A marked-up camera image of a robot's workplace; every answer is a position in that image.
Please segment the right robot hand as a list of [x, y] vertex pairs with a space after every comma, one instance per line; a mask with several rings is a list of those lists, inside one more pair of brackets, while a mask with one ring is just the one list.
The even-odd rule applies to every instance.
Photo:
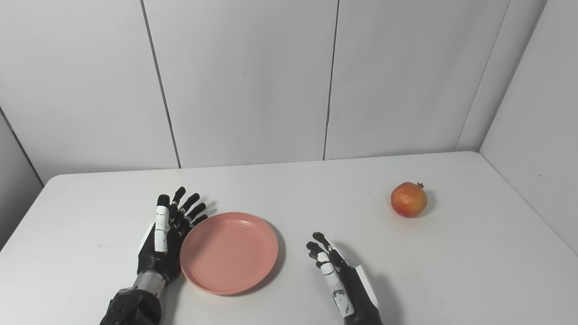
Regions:
[[379, 304], [363, 266], [353, 267], [325, 234], [312, 233], [306, 244], [316, 261], [345, 325], [382, 325]]

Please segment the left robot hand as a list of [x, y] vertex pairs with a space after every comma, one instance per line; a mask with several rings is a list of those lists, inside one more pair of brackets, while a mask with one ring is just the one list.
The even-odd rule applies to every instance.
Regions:
[[181, 274], [180, 253], [184, 239], [208, 218], [200, 194], [194, 193], [181, 203], [185, 194], [186, 189], [182, 186], [172, 198], [167, 194], [159, 195], [155, 222], [138, 254], [138, 274], [155, 272], [166, 284]]

